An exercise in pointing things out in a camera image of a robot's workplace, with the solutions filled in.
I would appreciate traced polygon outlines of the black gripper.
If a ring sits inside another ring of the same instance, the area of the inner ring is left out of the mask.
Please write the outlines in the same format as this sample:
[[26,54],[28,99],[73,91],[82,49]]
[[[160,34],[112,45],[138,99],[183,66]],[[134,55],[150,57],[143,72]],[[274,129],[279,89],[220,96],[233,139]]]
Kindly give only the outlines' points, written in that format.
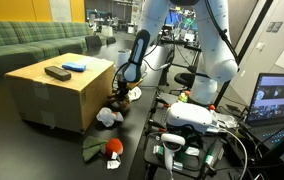
[[128,105],[130,103],[129,97],[128,97],[128,88],[127,83],[124,81],[118,81],[117,82],[118,88],[115,92],[115,100],[114,102],[117,104],[126,104]]

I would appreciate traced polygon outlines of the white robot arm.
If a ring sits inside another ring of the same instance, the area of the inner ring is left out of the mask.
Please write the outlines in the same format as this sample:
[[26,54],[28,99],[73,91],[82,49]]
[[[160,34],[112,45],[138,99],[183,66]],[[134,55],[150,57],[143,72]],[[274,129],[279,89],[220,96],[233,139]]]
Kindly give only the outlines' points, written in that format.
[[192,6],[195,12],[201,54],[189,99],[209,105],[217,84],[230,81],[238,72],[237,55],[228,32],[228,0],[145,0],[130,56],[120,68],[119,88],[126,91],[128,83],[141,79],[146,50],[162,29],[172,5]]

